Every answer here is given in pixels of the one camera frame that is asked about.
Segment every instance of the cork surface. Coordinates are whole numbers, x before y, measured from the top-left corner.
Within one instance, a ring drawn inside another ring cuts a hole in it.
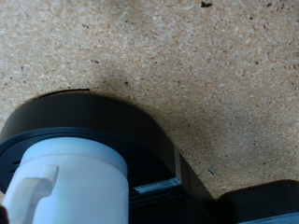
[[[150,114],[213,197],[299,180],[299,0],[0,1],[0,129],[70,89]]]

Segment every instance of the white plastic cylinder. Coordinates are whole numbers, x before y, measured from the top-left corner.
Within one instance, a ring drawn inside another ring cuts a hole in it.
[[[27,218],[27,222],[20,222],[26,224],[127,224],[126,177],[126,162],[114,149],[83,138],[51,138],[26,150],[3,206],[10,218],[19,220],[10,216],[16,216],[16,209],[11,207],[18,204],[16,197],[20,203],[24,202],[18,197],[35,197],[28,201],[30,206],[20,207],[21,210],[32,209],[36,203],[33,221]],[[29,188],[33,196],[17,194],[20,186]]]

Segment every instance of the black plastic part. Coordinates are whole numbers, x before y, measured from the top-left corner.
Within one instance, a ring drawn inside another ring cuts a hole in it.
[[[219,223],[218,207],[159,125],[146,113],[106,97],[61,92],[22,105],[0,134],[0,190],[6,192],[25,150],[36,142],[73,136],[117,150],[128,164],[130,223]],[[176,177],[181,184],[140,194],[135,187]]]
[[[299,212],[299,183],[278,181],[220,197],[223,223],[236,224]]]

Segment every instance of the speck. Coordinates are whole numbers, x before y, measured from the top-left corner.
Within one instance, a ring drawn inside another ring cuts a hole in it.
[[[211,3],[205,3],[205,2],[202,2],[202,5],[201,7],[211,7],[212,4]]]

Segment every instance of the black plastic base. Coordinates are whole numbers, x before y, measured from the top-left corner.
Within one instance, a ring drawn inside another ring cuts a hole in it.
[[[254,188],[242,189],[220,197],[222,223],[237,224],[255,220],[254,223],[298,223],[286,217],[299,213],[299,183],[278,181]]]
[[[130,223],[219,223],[216,202],[159,125],[141,110],[89,93],[62,92],[18,108],[0,135],[0,190],[6,192],[25,150],[74,136],[117,150],[128,164]],[[177,178],[173,188],[137,187]]]

